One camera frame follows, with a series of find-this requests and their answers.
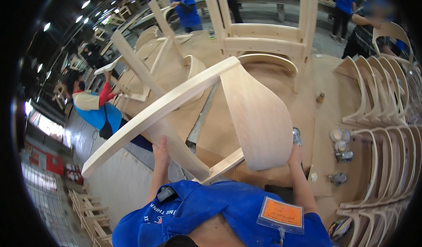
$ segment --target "black shoulder bag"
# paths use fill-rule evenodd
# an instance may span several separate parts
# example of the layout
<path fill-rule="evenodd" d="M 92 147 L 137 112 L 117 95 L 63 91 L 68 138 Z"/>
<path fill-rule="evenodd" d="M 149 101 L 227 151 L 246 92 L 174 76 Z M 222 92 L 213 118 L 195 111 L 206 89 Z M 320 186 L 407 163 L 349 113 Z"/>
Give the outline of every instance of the black shoulder bag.
<path fill-rule="evenodd" d="M 113 130 L 111 129 L 111 125 L 107 119 L 107 109 L 105 108 L 106 105 L 104 104 L 104 113 L 105 113 L 105 123 L 102 129 L 100 129 L 100 137 L 108 140 L 113 135 Z"/>

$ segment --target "plastic badge holder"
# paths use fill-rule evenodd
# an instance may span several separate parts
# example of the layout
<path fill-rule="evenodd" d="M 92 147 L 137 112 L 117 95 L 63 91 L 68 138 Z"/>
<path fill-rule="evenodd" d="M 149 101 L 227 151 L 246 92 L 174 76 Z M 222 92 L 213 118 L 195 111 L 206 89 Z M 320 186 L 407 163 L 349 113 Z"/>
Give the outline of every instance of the plastic badge holder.
<path fill-rule="evenodd" d="M 265 196 L 262 202 L 256 223 L 279 230 L 282 239 L 284 239 L 285 233 L 305 234 L 303 207 L 278 201 L 268 196 Z"/>

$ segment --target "face mask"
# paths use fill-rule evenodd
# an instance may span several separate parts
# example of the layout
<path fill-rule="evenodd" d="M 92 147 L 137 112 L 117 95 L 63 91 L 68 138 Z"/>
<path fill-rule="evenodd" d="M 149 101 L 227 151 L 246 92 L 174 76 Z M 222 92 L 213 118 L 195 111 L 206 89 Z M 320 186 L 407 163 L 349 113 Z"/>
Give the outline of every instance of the face mask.
<path fill-rule="evenodd" d="M 80 82 L 79 82 L 79 88 L 80 88 L 81 90 L 85 90 L 85 82 L 80 81 Z"/>

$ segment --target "red long sleeve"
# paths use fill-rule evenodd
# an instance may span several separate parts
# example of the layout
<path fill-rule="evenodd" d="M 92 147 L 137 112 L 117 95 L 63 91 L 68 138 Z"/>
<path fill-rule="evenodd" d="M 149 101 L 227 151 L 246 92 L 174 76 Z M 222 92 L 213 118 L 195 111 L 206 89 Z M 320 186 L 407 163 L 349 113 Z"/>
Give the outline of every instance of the red long sleeve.
<path fill-rule="evenodd" d="M 98 107 L 103 106 L 106 101 L 109 101 L 110 99 L 114 97 L 114 94 L 110 93 L 110 91 L 111 91 L 110 84 L 105 82 L 103 89 L 101 90 L 101 93 L 100 93 L 100 101 L 98 103 Z"/>

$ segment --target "factory floor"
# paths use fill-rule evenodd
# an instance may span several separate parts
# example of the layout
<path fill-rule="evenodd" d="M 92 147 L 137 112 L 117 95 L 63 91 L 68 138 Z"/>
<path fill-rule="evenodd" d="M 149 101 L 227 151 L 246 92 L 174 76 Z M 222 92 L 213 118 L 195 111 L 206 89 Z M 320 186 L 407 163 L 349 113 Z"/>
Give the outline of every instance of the factory floor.
<path fill-rule="evenodd" d="M 240 9 L 245 23 L 267 23 L 281 24 L 277 20 L 277 6 L 275 4 L 243 4 Z M 285 6 L 285 21 L 282 23 L 289 26 L 298 25 L 299 7 Z M 211 26 L 207 16 L 202 17 L 204 29 Z M 325 13 L 318 13 L 316 31 L 311 54 L 328 54 L 335 57 L 341 57 L 344 51 L 345 43 L 330 38 L 333 21 L 328 19 Z M 348 34 L 355 25 L 349 23 Z M 132 34 L 127 35 L 131 46 L 135 45 L 136 37 Z M 117 66 L 116 70 L 121 73 L 124 66 Z M 206 102 L 203 114 L 198 119 L 188 140 L 195 143 L 200 132 L 201 121 L 206 115 L 206 110 L 211 104 L 213 93 Z M 65 127 L 66 139 L 73 145 L 74 161 L 80 167 L 95 152 L 105 140 L 98 136 L 98 131 L 72 110 Z M 147 202 L 146 197 L 154 169 L 154 157 L 151 152 L 129 143 L 123 149 L 120 149 L 102 166 L 100 166 L 88 179 L 92 195 L 101 198 L 102 205 L 108 206 L 111 217 L 111 227 L 126 214 L 136 209 L 142 208 Z M 169 168 L 170 182 L 176 182 L 182 179 L 191 179 L 189 174 L 185 173 L 177 164 L 172 162 Z"/>

